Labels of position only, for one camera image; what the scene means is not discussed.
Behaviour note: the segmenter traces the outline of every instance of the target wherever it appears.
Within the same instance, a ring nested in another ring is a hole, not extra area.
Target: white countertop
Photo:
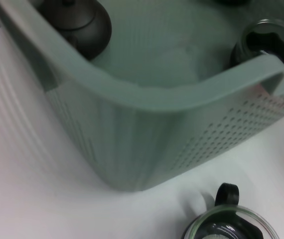
[[[0,238],[179,239],[223,182],[284,239],[284,119],[157,187],[117,192],[75,149],[0,29]]]

